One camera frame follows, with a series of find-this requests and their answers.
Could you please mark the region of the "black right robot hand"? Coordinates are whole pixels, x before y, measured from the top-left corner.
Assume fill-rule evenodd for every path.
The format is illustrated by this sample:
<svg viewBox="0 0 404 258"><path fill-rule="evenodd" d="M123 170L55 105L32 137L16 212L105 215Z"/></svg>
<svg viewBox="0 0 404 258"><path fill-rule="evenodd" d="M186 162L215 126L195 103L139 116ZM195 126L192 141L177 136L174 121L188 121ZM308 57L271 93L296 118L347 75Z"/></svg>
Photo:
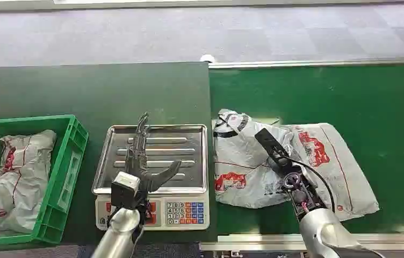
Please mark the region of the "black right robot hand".
<svg viewBox="0 0 404 258"><path fill-rule="evenodd" d="M317 171L309 165L291 158L266 128L257 132L255 139L267 152L272 170L280 176L279 192L287 194L290 198L298 221L301 221L306 214L313 210L327 208L316 191L315 183L309 176L304 175L310 170L319 179L322 179Z"/></svg>

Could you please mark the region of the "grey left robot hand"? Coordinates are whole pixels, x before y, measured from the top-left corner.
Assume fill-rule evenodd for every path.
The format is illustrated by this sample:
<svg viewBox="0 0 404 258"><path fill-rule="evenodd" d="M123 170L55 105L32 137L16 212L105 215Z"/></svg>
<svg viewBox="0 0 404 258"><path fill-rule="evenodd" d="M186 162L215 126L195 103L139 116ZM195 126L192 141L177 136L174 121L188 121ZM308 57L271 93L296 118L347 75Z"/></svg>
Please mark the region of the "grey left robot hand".
<svg viewBox="0 0 404 258"><path fill-rule="evenodd" d="M181 160L175 160L164 171L154 175L148 171L146 143L149 126L149 114L144 112L135 130L133 143L126 154L126 172L140 179L138 193L135 197L135 208L140 214L140 226L143 227L151 214L148 194L157 191L164 183L174 177L180 169Z"/></svg>

